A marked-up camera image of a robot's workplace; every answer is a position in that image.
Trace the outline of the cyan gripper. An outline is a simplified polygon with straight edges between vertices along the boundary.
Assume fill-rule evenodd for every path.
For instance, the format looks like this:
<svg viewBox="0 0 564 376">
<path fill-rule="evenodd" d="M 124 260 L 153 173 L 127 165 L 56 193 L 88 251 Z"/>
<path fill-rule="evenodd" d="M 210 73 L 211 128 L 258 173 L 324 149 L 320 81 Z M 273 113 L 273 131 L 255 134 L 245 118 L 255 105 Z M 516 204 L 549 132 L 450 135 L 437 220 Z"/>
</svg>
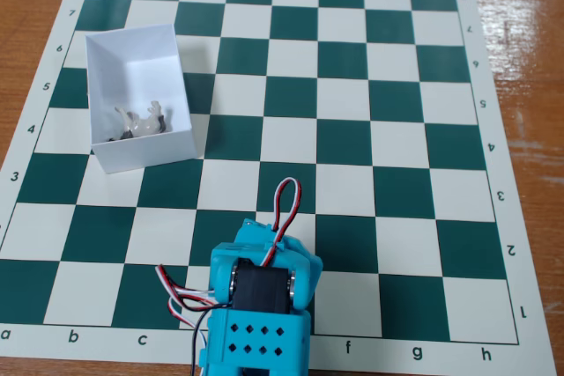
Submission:
<svg viewBox="0 0 564 376">
<path fill-rule="evenodd" d="M 239 231 L 237 232 L 234 243 L 251 245 L 261 251 L 260 256 L 265 257 L 273 247 L 273 241 L 277 233 L 271 229 L 271 225 L 263 225 L 252 219 L 246 218 Z M 298 252 L 306 257 L 311 253 L 305 248 L 302 242 L 292 236 L 284 235 L 277 244 L 278 251 L 291 250 Z"/>
</svg>

